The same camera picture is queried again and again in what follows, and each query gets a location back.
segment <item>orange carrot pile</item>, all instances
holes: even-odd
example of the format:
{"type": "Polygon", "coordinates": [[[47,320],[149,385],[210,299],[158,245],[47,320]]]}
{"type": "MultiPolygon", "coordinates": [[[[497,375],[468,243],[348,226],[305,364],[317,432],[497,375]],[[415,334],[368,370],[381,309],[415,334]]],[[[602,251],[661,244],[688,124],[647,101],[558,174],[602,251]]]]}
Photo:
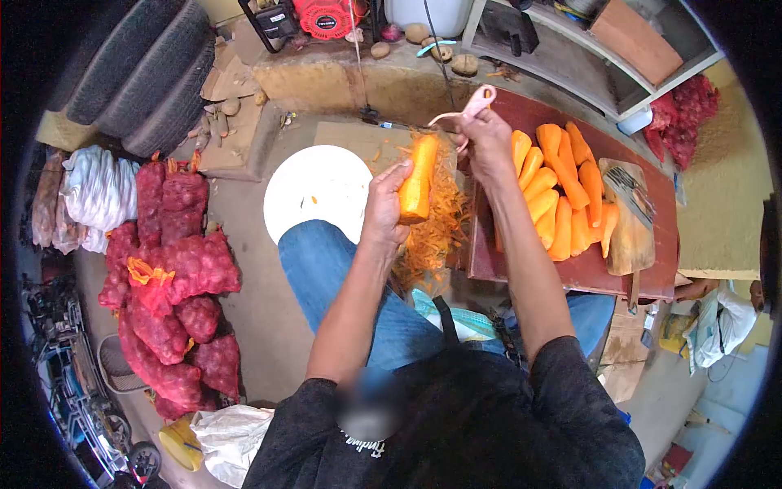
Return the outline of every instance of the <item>orange carrot pile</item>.
{"type": "MultiPolygon", "coordinates": [[[[600,243],[606,258],[619,208],[603,200],[603,177],[591,148],[572,121],[565,129],[543,124],[535,135],[540,146],[527,147],[526,135],[514,131],[511,152],[518,187],[543,247],[551,260],[563,261],[600,243]],[[521,166],[519,147],[526,151],[521,166]]],[[[494,233],[497,251],[503,253],[496,226],[494,233]]]]}

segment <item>blue jeans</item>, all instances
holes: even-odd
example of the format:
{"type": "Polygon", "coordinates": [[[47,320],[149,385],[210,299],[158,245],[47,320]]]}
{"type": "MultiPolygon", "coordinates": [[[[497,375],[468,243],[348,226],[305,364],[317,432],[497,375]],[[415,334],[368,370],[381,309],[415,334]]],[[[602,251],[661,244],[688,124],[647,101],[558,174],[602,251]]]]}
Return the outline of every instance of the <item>blue jeans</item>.
{"type": "MultiPolygon", "coordinates": [[[[326,221],[306,221],[282,235],[278,247],[288,283],[316,333],[353,263],[356,245],[326,221]]],[[[614,300],[600,294],[568,296],[576,338],[585,356],[597,346],[611,319],[614,300]]],[[[504,354],[499,340],[469,343],[476,350],[504,354]]],[[[386,286],[375,317],[368,365],[395,370],[442,349],[443,333],[386,286]]]]}

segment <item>white sack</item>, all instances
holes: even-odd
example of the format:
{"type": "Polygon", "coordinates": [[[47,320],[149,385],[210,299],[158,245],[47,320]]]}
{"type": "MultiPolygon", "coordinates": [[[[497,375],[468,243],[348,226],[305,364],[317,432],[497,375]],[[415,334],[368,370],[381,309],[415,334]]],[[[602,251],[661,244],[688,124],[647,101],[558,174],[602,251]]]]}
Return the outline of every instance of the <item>white sack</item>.
{"type": "Polygon", "coordinates": [[[219,481],[241,487],[272,417],[274,409],[244,405],[198,411],[190,429],[201,444],[206,469],[219,481]]]}
{"type": "Polygon", "coordinates": [[[138,163],[124,158],[115,161],[110,151],[94,145],[74,151],[63,166],[72,170],[59,192],[71,219],[111,231],[136,218],[138,163]]]}

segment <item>red onion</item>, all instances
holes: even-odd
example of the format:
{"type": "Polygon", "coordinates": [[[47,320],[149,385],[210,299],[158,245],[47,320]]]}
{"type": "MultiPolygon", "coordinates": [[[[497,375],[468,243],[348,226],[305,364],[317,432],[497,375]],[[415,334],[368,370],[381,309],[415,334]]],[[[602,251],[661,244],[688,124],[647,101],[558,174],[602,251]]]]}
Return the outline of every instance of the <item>red onion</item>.
{"type": "Polygon", "coordinates": [[[380,29],[380,37],[383,41],[397,42],[404,36],[404,32],[394,23],[383,26],[380,29]]]}

